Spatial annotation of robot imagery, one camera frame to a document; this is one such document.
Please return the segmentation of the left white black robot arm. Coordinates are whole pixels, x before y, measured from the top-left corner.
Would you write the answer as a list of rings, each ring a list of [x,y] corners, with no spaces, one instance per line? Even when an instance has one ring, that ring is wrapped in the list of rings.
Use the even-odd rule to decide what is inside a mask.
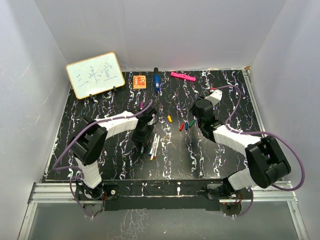
[[[124,111],[121,114],[96,120],[84,119],[80,137],[70,147],[79,168],[82,170],[81,181],[86,185],[86,194],[93,200],[103,195],[99,173],[98,158],[105,141],[122,132],[133,131],[131,140],[140,147],[146,148],[151,142],[158,113],[154,108],[140,114]]]

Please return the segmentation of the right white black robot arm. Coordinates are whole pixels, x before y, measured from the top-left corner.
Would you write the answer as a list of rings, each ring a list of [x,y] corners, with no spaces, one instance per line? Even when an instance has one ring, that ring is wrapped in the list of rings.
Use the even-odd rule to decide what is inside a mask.
[[[291,166],[273,136],[258,137],[230,131],[217,120],[213,103],[204,97],[195,101],[190,112],[197,118],[205,138],[225,145],[247,159],[248,167],[224,178],[222,185],[214,189],[216,193],[233,199],[242,189],[256,186],[266,189],[291,173]]]

